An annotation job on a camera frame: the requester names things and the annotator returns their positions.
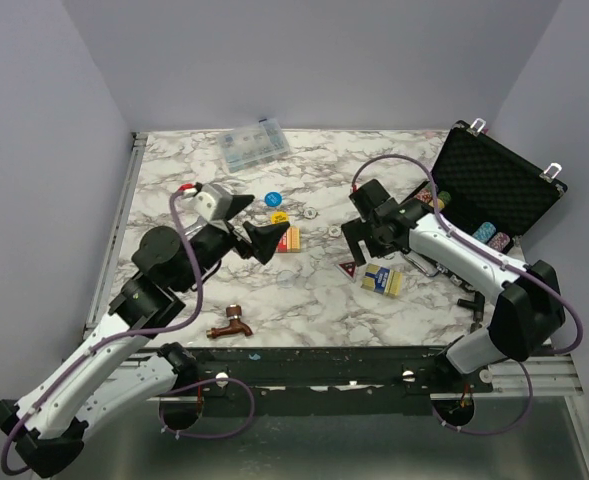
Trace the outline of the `yellow big blind button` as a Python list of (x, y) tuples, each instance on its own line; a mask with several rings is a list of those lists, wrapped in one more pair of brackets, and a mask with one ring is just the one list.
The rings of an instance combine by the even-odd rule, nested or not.
[(289, 216), (285, 212), (277, 211), (271, 215), (270, 220), (272, 224), (285, 223), (289, 221)]

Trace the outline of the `blue small blind button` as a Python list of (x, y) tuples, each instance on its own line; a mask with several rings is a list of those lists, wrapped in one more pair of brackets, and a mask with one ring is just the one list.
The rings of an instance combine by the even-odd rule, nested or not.
[(283, 197), (279, 192), (271, 191), (264, 196), (264, 201), (269, 207), (278, 207), (283, 202)]

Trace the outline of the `red triangular dealer button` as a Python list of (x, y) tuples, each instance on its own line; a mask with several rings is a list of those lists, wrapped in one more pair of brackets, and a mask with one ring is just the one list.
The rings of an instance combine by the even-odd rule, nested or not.
[(355, 278), (357, 265), (354, 261), (339, 263), (338, 268), (350, 279)]

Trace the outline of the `red playing card deck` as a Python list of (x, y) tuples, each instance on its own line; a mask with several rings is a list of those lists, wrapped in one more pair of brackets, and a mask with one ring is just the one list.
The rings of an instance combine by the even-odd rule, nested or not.
[(281, 237), (277, 245), (278, 253), (299, 253), (301, 251), (301, 234), (298, 227), (291, 226)]

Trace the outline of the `blue playing card deck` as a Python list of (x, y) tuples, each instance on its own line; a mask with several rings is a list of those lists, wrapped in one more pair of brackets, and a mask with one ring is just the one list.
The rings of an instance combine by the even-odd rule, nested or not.
[(387, 297), (400, 294), (403, 274), (400, 271), (376, 264), (368, 264), (361, 281), (361, 288)]

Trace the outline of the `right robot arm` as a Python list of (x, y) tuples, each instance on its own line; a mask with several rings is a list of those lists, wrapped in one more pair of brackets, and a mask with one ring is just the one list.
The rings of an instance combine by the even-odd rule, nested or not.
[(352, 191), (358, 218), (341, 227), (357, 265), (394, 252), (425, 256), (480, 292), (494, 310), (489, 324), (437, 357), (434, 379), (454, 392), (475, 370), (506, 359), (525, 361), (565, 322), (554, 268), (527, 265), (480, 243), (418, 199), (397, 202), (377, 180)]

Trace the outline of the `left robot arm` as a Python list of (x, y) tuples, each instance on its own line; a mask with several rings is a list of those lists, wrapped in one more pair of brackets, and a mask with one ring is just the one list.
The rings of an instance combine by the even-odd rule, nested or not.
[(121, 288), (83, 343), (32, 392), (0, 401), (6, 435), (1, 469), (43, 479), (68, 467), (89, 434), (126, 404), (168, 391), (188, 393), (196, 380), (187, 352), (169, 346), (131, 380), (109, 381), (122, 362), (161, 334), (180, 331), (199, 316), (204, 283), (231, 251), (267, 264), (289, 223), (230, 223), (253, 202), (251, 195), (187, 184), (169, 199), (173, 226), (148, 230), (133, 254), (136, 274)]

